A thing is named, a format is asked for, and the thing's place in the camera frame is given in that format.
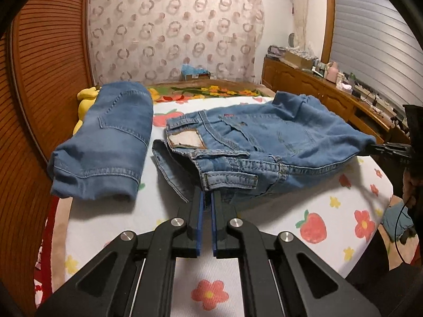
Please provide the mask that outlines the person's right hand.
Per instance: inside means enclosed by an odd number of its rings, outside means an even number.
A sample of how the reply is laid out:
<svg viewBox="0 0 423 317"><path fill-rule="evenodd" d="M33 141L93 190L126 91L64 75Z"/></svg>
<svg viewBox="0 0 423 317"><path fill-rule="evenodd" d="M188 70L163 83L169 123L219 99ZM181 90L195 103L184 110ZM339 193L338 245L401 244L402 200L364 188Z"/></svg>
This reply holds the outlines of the person's right hand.
<svg viewBox="0 0 423 317"><path fill-rule="evenodd" d="M403 174L403 196L402 200L407 208L412 208L417 203L415 194L417 188L422 187L422 179L415 178L411 175L410 170L406 168Z"/></svg>

